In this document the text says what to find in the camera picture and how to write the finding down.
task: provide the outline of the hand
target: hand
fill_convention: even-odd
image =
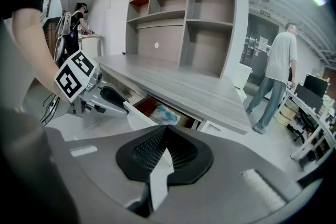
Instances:
[[[290,86],[293,90],[295,90],[296,88],[296,82],[295,82],[295,79],[292,78],[292,85]]]

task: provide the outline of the cable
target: cable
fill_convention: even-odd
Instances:
[[[56,114],[56,111],[57,111],[57,108],[58,108],[58,104],[59,104],[59,100],[60,100],[60,97],[58,97],[58,99],[57,99],[57,101],[56,101],[56,104],[55,104],[55,111],[54,111],[53,115],[51,116],[51,118],[50,118],[50,120],[49,120],[48,122],[46,121],[44,127],[47,126],[47,124],[53,119],[54,115]]]
[[[44,108],[45,108],[44,104],[45,104],[46,101],[49,99],[49,97],[52,96],[53,94],[54,94],[54,93],[52,92],[52,93],[46,98],[46,100],[44,100],[43,105],[42,105]]]
[[[51,111],[50,111],[50,113],[41,121],[41,123],[43,123],[43,122],[45,122],[49,117],[50,117],[50,115],[52,114],[52,112],[54,111],[54,109],[55,109],[55,107],[56,107],[56,103],[57,103],[57,101],[59,100],[59,98],[60,97],[57,97],[56,98],[56,101],[55,101],[55,103],[54,103],[54,105],[53,105],[53,108],[51,109]]]
[[[54,97],[51,99],[51,101],[49,102],[49,104],[47,105],[47,108],[46,108],[46,112],[44,113],[44,115],[43,115],[43,117],[40,119],[40,121],[41,120],[43,120],[43,118],[46,116],[46,114],[48,113],[48,110],[49,110],[49,108],[50,108],[50,105],[51,105],[51,103],[53,102],[53,99],[55,98],[55,94],[54,94]]]

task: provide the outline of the gray t-shirt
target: gray t-shirt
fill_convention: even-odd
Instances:
[[[267,55],[269,61],[265,76],[287,85],[290,61],[298,60],[295,35],[289,32],[278,34]]]

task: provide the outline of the open drawer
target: open drawer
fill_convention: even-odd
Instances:
[[[158,99],[147,96],[146,98],[142,99],[138,103],[132,106],[128,102],[123,103],[125,109],[129,112],[127,115],[128,122],[132,129],[139,130],[144,129],[150,126],[155,126],[157,123],[152,121],[149,116],[154,112],[157,106],[164,105],[165,107],[169,108],[171,111],[174,111],[177,115],[181,118],[177,123],[177,126],[182,126],[190,129],[196,129],[198,121],[174,108],[171,106],[160,102]]]

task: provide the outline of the man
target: man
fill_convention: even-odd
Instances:
[[[258,133],[264,134],[265,128],[272,119],[282,95],[287,86],[289,67],[292,67],[292,89],[296,87],[296,65],[298,62],[298,53],[296,45],[297,28],[295,24],[288,23],[285,32],[280,33],[274,39],[274,42],[267,53],[267,64],[265,68],[265,77],[262,81],[257,94],[253,97],[246,113],[250,114],[262,101],[265,94],[272,90],[271,98],[267,104],[263,116],[253,127]]]

